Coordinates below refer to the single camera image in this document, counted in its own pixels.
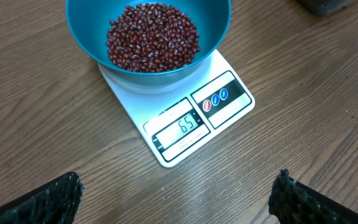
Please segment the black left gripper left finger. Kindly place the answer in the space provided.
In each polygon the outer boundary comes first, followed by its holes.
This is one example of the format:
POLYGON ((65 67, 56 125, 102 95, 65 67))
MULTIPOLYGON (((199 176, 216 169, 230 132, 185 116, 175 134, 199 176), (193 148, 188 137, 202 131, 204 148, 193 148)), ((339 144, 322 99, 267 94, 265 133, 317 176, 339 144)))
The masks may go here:
POLYGON ((79 175, 67 172, 0 206, 0 224, 72 224, 84 189, 79 175))

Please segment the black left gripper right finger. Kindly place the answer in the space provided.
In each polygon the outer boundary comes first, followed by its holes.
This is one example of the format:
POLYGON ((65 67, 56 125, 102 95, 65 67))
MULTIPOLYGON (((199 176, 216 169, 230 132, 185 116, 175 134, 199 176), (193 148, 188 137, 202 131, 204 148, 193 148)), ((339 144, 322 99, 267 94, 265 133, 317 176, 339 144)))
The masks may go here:
POLYGON ((291 178, 288 169, 273 182, 268 212, 281 224, 358 224, 358 213, 291 178))

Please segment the red adzuki beans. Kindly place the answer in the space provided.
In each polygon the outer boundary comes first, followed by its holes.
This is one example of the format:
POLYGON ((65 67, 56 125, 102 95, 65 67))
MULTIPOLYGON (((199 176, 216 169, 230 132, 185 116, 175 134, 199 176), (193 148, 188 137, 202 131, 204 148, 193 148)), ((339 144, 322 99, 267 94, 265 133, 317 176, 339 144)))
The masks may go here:
POLYGON ((109 21, 108 59, 130 72, 158 73, 193 63, 200 35, 191 18, 165 3, 127 5, 109 21))

